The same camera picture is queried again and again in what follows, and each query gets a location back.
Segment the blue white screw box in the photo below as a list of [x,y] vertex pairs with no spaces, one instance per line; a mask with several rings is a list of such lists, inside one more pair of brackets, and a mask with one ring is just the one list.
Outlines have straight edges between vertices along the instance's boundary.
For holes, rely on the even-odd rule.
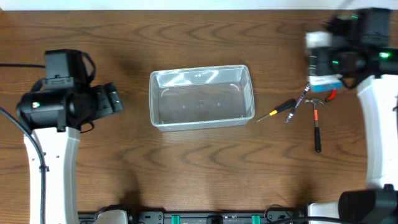
[[315,93],[340,90],[343,87],[341,75],[308,76],[310,90]]

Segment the red handled cutting pliers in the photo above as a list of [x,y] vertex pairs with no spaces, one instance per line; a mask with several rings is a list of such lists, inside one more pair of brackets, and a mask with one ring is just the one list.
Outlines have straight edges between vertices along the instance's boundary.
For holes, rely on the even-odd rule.
[[330,92],[330,94],[327,96],[327,98],[325,99],[325,102],[326,102],[326,103],[329,103],[330,101],[332,101],[332,100],[335,98],[335,96],[336,96],[336,92],[337,92],[337,89],[336,89],[336,88],[333,89],[333,90]]

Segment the silver combination wrench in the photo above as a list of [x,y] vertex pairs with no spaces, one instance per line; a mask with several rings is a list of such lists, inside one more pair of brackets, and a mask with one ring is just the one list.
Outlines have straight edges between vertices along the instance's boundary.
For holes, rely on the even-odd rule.
[[285,122],[289,123],[291,122],[292,118],[294,117],[294,114],[297,110],[297,108],[299,107],[299,105],[301,104],[301,102],[304,100],[306,94],[308,93],[308,91],[310,90],[310,83],[308,82],[302,92],[302,94],[300,95],[300,97],[298,98],[296,104],[294,105],[294,107],[292,108],[292,110],[290,111],[289,115],[286,117]]

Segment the small claw hammer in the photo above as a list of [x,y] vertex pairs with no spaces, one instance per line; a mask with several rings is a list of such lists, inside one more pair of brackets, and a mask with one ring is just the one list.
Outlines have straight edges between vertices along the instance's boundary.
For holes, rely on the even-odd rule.
[[321,152],[322,151],[322,144],[321,144],[321,137],[320,137],[320,128],[318,124],[318,105],[321,104],[326,106],[326,102],[318,99],[318,98],[311,98],[305,99],[305,103],[311,103],[313,105],[313,118],[314,118],[314,141],[315,141],[315,151]]

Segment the clear plastic container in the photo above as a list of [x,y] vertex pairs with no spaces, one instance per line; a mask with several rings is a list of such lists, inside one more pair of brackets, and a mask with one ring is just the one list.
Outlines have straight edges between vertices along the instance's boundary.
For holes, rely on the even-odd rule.
[[249,69],[222,65],[154,71],[149,109],[160,131],[245,125],[255,115]]

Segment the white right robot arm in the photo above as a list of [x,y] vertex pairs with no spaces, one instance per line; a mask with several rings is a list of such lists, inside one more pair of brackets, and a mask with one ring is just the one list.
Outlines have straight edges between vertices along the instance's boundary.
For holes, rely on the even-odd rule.
[[366,189],[311,203],[307,223],[397,223],[397,49],[313,49],[310,74],[353,77],[367,145]]

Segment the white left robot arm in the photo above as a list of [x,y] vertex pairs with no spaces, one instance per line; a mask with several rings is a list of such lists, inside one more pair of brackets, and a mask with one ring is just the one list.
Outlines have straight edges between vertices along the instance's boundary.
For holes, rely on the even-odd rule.
[[79,223],[76,158],[81,127],[123,110],[116,85],[53,84],[18,106],[29,158],[30,223]]

